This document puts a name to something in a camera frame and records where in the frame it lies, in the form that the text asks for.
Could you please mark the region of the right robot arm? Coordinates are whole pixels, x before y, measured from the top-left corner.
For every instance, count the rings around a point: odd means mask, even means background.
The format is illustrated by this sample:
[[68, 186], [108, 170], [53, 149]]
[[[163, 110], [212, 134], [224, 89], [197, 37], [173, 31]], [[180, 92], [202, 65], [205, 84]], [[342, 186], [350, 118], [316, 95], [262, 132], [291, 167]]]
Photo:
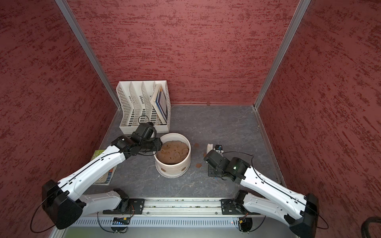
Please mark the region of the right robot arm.
[[241, 190], [233, 200], [242, 214], [259, 213], [287, 225], [300, 238], [313, 238], [318, 228], [319, 201], [309, 193], [303, 195], [272, 181], [248, 162], [234, 157], [228, 159], [215, 150], [209, 151], [204, 161], [217, 177], [231, 180], [257, 192], [255, 196]]

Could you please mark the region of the white ceramic pot with mud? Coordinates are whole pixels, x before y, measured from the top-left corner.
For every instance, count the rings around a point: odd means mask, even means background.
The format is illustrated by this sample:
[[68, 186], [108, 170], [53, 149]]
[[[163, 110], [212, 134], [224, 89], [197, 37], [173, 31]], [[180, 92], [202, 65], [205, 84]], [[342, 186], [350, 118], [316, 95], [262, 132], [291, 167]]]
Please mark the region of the white ceramic pot with mud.
[[182, 176], [191, 165], [191, 144], [178, 133], [161, 136], [162, 147], [155, 154], [155, 165], [160, 175], [166, 178]]

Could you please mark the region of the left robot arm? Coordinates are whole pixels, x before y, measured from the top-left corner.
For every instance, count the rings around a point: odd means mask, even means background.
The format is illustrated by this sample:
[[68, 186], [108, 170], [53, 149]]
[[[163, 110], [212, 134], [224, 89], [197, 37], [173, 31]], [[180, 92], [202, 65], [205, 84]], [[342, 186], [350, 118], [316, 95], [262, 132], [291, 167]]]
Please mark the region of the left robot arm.
[[162, 141], [153, 123], [140, 123], [131, 136], [115, 139], [99, 156], [71, 175], [49, 180], [42, 186], [42, 209], [57, 229], [65, 229], [80, 217], [102, 211], [126, 214], [133, 210], [129, 196], [121, 189], [85, 195], [99, 178], [132, 156], [160, 151]]

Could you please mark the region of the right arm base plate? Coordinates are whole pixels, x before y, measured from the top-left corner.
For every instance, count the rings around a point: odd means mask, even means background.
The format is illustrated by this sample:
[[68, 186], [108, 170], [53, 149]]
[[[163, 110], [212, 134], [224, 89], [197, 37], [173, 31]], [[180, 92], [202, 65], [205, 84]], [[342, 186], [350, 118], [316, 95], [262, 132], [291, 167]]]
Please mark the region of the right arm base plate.
[[234, 202], [234, 199], [221, 199], [220, 202], [223, 215], [259, 215], [259, 213], [249, 212], [242, 204]]

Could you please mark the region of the white blue scrub brush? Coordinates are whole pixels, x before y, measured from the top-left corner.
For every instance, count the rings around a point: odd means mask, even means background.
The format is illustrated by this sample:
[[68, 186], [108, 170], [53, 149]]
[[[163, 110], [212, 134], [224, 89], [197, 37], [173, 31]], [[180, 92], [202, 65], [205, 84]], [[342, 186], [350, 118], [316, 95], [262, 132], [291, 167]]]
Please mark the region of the white blue scrub brush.
[[207, 148], [206, 148], [206, 153], [208, 154], [211, 150], [213, 150], [214, 149], [214, 146], [213, 146], [213, 144], [208, 144], [207, 145]]

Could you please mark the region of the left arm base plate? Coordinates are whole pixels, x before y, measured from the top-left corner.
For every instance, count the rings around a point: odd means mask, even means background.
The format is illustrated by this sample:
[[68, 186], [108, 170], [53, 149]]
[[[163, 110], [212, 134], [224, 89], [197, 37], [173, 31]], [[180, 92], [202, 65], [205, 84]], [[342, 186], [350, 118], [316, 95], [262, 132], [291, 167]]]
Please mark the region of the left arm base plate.
[[142, 198], [122, 199], [115, 209], [104, 210], [102, 213], [107, 215], [141, 215], [144, 203], [145, 199]]

